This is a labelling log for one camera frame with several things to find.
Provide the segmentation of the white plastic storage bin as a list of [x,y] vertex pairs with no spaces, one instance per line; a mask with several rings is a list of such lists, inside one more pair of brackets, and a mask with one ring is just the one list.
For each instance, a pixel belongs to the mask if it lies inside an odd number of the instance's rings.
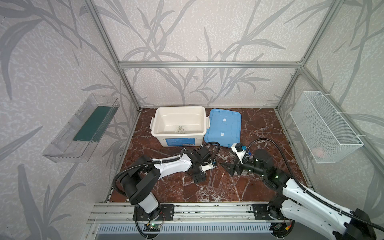
[[150,130],[163,147],[199,146],[210,119],[201,106],[161,107],[151,119]]

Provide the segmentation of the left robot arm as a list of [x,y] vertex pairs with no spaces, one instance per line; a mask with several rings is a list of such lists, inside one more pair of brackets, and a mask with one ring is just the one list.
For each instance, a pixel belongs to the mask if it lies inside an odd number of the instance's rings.
[[153,219],[161,212],[161,204],[152,193],[158,180],[189,172],[197,184],[205,181],[206,172],[216,166],[215,157],[204,146],[195,150],[182,149],[179,155],[163,159],[144,155],[114,177],[113,188]]

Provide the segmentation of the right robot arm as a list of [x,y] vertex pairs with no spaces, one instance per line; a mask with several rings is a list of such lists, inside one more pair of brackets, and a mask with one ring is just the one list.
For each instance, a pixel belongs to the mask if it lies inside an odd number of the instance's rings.
[[265,150],[253,155],[233,149],[237,160],[223,163],[231,175],[243,172],[262,177],[264,185],[276,195],[268,203],[267,215],[274,220],[291,220],[316,231],[329,240],[375,240],[372,222],[364,211],[355,211],[333,203],[303,186],[288,173],[275,167],[272,156]]

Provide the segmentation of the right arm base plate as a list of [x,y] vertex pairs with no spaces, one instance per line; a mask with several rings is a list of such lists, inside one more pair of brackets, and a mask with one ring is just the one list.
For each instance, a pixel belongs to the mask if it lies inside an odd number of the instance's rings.
[[252,204],[250,206],[250,211],[254,215],[255,220],[287,220],[281,213],[273,214],[266,203]]

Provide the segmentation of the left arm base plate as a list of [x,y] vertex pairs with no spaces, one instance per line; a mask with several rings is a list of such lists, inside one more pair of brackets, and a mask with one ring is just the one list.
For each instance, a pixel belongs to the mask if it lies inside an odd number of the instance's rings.
[[146,213],[142,207],[135,207],[135,217],[138,221],[172,221],[175,205],[160,204],[153,212]]

